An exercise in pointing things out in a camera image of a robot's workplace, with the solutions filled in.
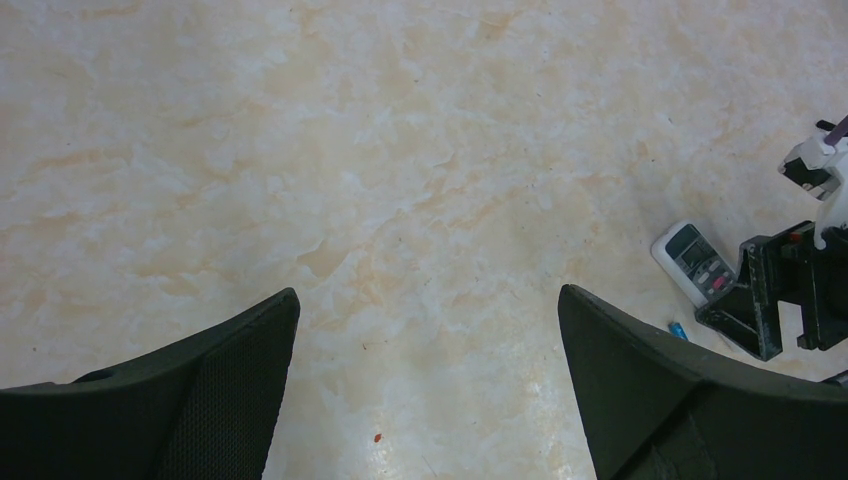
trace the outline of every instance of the marble floor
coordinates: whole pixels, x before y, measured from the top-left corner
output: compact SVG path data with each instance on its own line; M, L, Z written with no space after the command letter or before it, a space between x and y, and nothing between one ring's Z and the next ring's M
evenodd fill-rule
M649 254L681 218L731 258L814 218L776 167L848 113L846 25L844 0L0 0L0 387L291 286L266 479L593 478L565 283L848 368L734 351Z

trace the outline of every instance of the purple cable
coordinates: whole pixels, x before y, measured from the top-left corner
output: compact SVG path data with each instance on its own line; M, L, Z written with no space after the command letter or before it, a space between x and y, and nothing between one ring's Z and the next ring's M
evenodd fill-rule
M837 125L830 131L830 133L827 134L826 137L824 137L824 143L831 147L835 147L846 133L848 133L848 117L843 118L842 121L839 122L839 125Z

